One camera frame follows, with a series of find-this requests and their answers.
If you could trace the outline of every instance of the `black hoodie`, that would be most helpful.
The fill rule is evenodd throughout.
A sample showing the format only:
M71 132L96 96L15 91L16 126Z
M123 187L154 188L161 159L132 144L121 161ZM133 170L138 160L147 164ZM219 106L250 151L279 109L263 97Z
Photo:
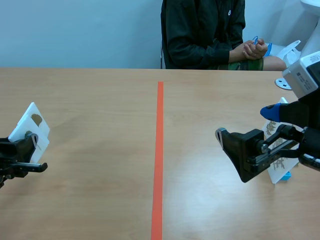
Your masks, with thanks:
M245 0L163 0L161 25L167 69L228 64L243 43Z

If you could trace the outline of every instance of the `white wall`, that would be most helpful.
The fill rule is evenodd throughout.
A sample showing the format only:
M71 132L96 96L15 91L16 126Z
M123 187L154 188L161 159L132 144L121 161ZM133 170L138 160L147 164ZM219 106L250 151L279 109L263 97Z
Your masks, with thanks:
M2 0L0 67L159 68L161 4ZM258 35L278 45L304 44L317 21L300 0L246 0L245 14L245 40Z

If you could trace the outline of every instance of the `seated person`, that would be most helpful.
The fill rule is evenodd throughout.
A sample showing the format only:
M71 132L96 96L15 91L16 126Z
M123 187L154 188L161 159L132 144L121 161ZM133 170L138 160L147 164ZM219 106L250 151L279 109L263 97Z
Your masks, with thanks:
M263 56L263 39L243 42L245 0L163 0L162 43L167 69L283 71Z

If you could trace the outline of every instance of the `white cardboard piece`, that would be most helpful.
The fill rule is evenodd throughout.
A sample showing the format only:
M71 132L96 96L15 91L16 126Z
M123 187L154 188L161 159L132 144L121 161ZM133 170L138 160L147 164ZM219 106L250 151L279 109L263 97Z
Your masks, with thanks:
M282 97L279 101L279 103L282 104L287 104L287 100ZM274 122L274 121L269 121L267 120L262 127L262 130L264 131L264 135L266 138L269 138L271 135L273 135L277 128L281 125L292 125L286 122ZM294 126L298 131L302 131L302 128L298 126ZM286 141L283 138L279 138L277 141L275 141L274 144L272 144L269 148L273 149L276 146L280 145ZM276 184L287 172L289 172L297 163L299 160L297 158L279 158L277 161L273 162L270 167L268 168L268 173L270 175L271 181L273 184Z
M24 119L24 117L29 116L29 118L32 118L32 120L38 125L40 130L42 131L42 134L48 138L50 128L48 124L46 123L45 119L42 117L39 109L37 108L36 104L32 102L25 113L23 114L22 118L18 122L17 125L21 123L21 121Z
M8 137L8 140L10 142L15 142L24 139L26 134L30 132L37 135L36 147L30 162L37 163L50 143L48 140L50 128L34 102L28 107L15 129Z

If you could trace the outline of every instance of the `wooden table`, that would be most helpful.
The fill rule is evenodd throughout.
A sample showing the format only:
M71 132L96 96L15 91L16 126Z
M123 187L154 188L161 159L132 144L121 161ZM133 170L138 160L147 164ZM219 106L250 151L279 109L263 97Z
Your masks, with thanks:
M278 72L0 68L2 137L31 102L51 127L41 174L0 190L1 240L149 240L164 81L164 240L318 240L320 173L242 183L215 130L261 128Z

